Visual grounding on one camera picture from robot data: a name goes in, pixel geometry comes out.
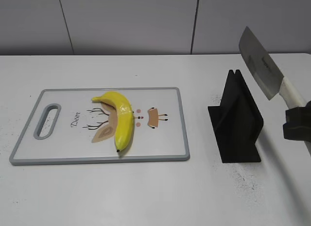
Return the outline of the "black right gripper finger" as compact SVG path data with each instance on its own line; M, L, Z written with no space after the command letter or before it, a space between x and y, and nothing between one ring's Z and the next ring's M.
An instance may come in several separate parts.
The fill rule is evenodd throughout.
M283 136L288 140L311 139L311 102L304 107L295 107L285 111L286 123L283 124Z

